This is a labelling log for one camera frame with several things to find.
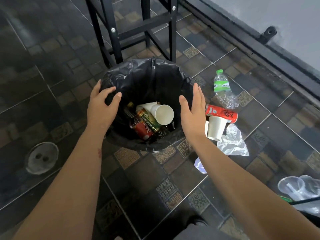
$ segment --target white paper cup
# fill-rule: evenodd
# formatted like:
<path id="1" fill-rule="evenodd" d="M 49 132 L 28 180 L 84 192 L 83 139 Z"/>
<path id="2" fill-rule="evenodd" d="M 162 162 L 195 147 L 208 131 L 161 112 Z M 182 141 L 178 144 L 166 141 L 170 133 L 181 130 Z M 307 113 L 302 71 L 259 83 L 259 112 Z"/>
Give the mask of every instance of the white paper cup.
<path id="1" fill-rule="evenodd" d="M 146 104 L 139 104 L 138 106 L 142 106 L 144 109 L 146 109 L 147 111 L 151 111 L 152 106 L 156 105 L 157 102 L 152 102 L 152 103 L 146 103 Z"/>
<path id="2" fill-rule="evenodd" d="M 205 136 L 208 136 L 208 126 L 209 126 L 209 121 L 205 121 L 205 126 L 204 126 L 204 133 Z"/>
<path id="3" fill-rule="evenodd" d="M 150 112 L 160 125 L 168 125 L 174 119 L 174 110 L 166 104 L 155 104 Z"/>
<path id="4" fill-rule="evenodd" d="M 221 140 L 228 120 L 219 116 L 209 117 L 208 138 L 214 141 Z"/>

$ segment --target black stool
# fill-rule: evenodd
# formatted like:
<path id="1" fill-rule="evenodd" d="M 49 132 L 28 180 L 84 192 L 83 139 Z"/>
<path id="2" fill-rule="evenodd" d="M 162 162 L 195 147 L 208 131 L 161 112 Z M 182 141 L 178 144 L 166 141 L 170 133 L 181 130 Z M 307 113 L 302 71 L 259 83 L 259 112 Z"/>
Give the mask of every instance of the black stool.
<path id="1" fill-rule="evenodd" d="M 112 1 L 111 0 L 86 0 L 94 32 L 97 36 L 97 40 L 100 46 L 103 60 L 107 67 L 115 66 L 123 62 L 121 50 L 129 48 L 135 44 L 145 41 L 146 47 L 150 46 L 150 39 L 153 41 L 155 46 L 159 49 L 162 55 L 170 61 L 176 61 L 176 34 L 177 34 L 177 0 L 159 0 L 159 2 L 168 10 L 168 12 L 150 17 L 150 0 L 141 0 L 142 9 L 142 21 L 134 24 L 129 30 L 122 33 L 118 33 L 116 20 L 113 13 Z M 101 30 L 98 23 L 98 18 L 101 19 L 106 29 L 109 32 L 111 40 L 111 49 L 106 49 L 104 46 Z M 162 24 L 169 24 L 169 49 L 170 54 L 163 47 L 158 38 L 151 31 L 152 28 L 158 27 Z M 127 42 L 120 44 L 121 40 L 130 38 L 134 35 L 144 32 L 144 35 L 138 38 L 131 39 Z"/>

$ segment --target clear plastic bottle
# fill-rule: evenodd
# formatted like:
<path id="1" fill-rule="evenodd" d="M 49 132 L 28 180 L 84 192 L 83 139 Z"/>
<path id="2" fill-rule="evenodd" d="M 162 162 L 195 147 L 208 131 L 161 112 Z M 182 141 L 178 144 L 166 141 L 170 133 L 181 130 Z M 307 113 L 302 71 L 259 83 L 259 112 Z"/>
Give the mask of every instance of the clear plastic bottle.
<path id="1" fill-rule="evenodd" d="M 213 81 L 213 90 L 223 108 L 235 109 L 239 106 L 238 99 L 232 93 L 228 77 L 223 74 L 223 70 L 217 71 L 217 75 Z"/>

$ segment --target trash can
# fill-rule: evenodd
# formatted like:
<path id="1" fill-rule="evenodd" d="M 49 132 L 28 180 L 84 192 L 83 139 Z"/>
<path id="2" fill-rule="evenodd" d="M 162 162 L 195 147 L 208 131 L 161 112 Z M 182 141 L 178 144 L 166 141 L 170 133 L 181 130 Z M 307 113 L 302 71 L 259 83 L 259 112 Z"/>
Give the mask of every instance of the trash can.
<path id="1" fill-rule="evenodd" d="M 122 62 L 106 72 L 101 90 L 112 86 L 116 90 L 108 95 L 106 104 L 111 103 L 117 92 L 121 92 L 122 97 L 115 120 L 106 133 L 108 142 L 135 151 L 155 152 L 184 138 L 179 96 L 185 96 L 191 108 L 193 86 L 191 78 L 181 72 L 176 64 L 156 57 Z M 139 105 L 155 101 L 173 109 L 176 129 L 157 141 L 143 141 L 129 127 L 129 119 L 123 108 L 130 102 Z"/>

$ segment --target person's left arm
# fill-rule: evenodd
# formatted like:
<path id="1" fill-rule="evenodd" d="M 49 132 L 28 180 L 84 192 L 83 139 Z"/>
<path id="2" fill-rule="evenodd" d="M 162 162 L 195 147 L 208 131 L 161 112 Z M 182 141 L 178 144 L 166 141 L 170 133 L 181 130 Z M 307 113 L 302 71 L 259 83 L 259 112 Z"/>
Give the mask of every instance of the person's left arm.
<path id="1" fill-rule="evenodd" d="M 99 93 L 100 87 L 99 80 L 90 96 L 85 131 L 14 240 L 91 239 L 99 191 L 102 141 L 121 99 L 121 93 L 117 93 L 107 106 L 104 100 L 115 87 Z"/>

